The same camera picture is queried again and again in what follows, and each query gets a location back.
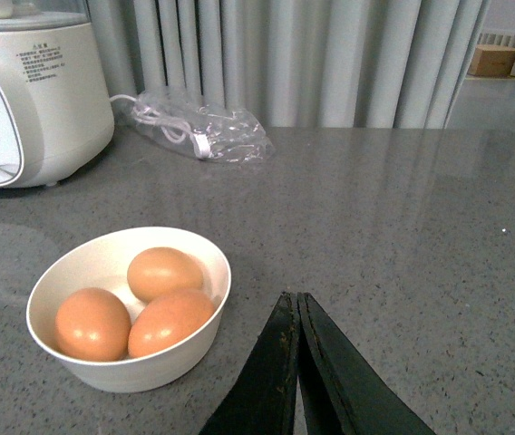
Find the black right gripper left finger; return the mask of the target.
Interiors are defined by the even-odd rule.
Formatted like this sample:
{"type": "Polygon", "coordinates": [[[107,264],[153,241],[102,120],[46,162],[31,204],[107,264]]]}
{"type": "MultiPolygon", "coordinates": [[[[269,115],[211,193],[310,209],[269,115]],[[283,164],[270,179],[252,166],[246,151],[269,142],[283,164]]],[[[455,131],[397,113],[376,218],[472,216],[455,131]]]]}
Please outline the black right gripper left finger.
{"type": "Polygon", "coordinates": [[[297,295],[277,300],[236,382],[202,434],[291,434],[300,341],[297,295]]]}

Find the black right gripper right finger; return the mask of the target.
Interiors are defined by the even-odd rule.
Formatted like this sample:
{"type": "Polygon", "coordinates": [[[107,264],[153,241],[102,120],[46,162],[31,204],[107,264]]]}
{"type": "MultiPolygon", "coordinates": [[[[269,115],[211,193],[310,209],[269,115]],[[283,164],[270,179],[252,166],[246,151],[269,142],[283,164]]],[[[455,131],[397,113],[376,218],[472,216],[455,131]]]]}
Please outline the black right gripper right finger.
{"type": "Polygon", "coordinates": [[[297,297],[298,372],[309,434],[432,434],[374,371],[317,300],[297,297]]]}

